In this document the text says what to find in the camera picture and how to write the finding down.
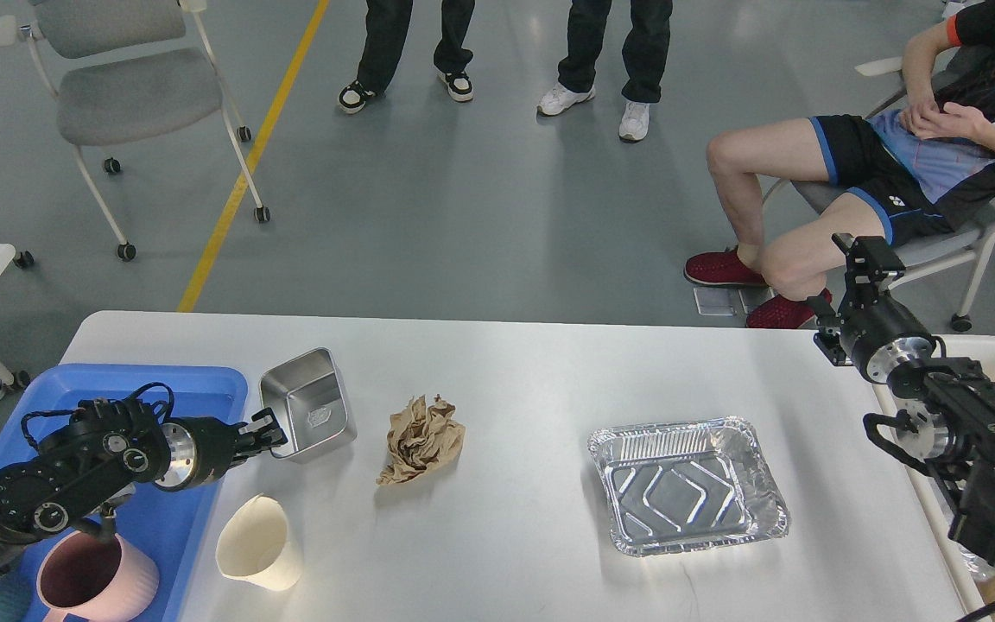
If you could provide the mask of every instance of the blue shorts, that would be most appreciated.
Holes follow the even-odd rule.
[[[954,229],[935,212],[920,182],[885,149],[881,137],[862,117],[812,117],[821,142],[828,181],[873,208],[885,229],[885,241],[900,245],[921,236]]]

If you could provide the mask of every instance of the red shoe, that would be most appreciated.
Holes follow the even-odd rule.
[[[829,303],[832,302],[832,292],[824,288],[821,295]],[[799,329],[812,320],[816,314],[806,302],[790,300],[782,295],[759,304],[758,308],[747,315],[749,329]]]
[[[732,288],[765,288],[766,280],[747,268],[735,255],[735,249],[724,252],[702,252],[686,262],[686,278],[699,286]]]

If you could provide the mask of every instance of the pink cup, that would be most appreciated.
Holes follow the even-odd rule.
[[[115,536],[110,543],[76,531],[45,555],[36,593],[48,606],[44,622],[68,614],[91,622],[128,622],[155,598],[159,571],[141,550]]]

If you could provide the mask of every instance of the gray floor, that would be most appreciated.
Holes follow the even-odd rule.
[[[253,130],[315,5],[210,3],[206,25]],[[663,102],[646,141],[627,145],[617,139],[627,3],[616,3],[599,96],[550,119],[534,106],[564,55],[569,3],[478,1],[469,104],[435,79],[437,5],[417,4],[394,84],[356,117],[334,102],[354,78],[364,4],[328,5],[257,170],[273,220],[254,223],[245,198],[197,311],[741,326],[696,314],[680,277],[692,253],[732,241],[704,168],[708,139],[869,109],[896,79],[858,78],[854,64],[899,54],[940,13],[933,0],[680,0]],[[0,0],[0,15],[11,12],[32,16],[27,3]],[[80,64],[47,58],[53,79]],[[88,154],[139,249],[121,263],[54,115],[24,48],[0,48],[0,241],[39,261],[0,280],[0,357],[33,374],[59,361],[95,311],[173,311],[238,176],[218,115],[116,147],[117,178]],[[785,193],[770,208],[770,235],[810,215]],[[946,332],[966,273],[897,292],[928,329]],[[840,275],[830,282],[841,292]],[[995,334],[995,259],[973,318],[974,332]],[[0,406],[0,425],[12,403]]]

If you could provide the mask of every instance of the blue tray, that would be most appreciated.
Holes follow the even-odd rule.
[[[25,390],[15,412],[0,434],[0,468],[31,460],[35,450],[21,434],[21,417],[32,410],[72,409],[80,399],[123,398],[149,382],[163,382],[174,391],[174,416],[212,416],[224,422],[241,421],[248,383],[229,367],[161,365],[66,364],[44,371]],[[163,389],[143,394],[145,402],[167,397]],[[66,417],[35,418],[30,433],[36,440],[62,428]],[[145,552],[159,568],[159,590],[138,621],[174,622],[179,617],[194,556],[213,506],[217,484],[182,492],[162,492],[137,484],[128,503],[117,509],[117,531]],[[21,559],[20,571],[32,583],[44,555],[63,536],[33,544]],[[39,622],[48,608],[33,595],[24,622]]]

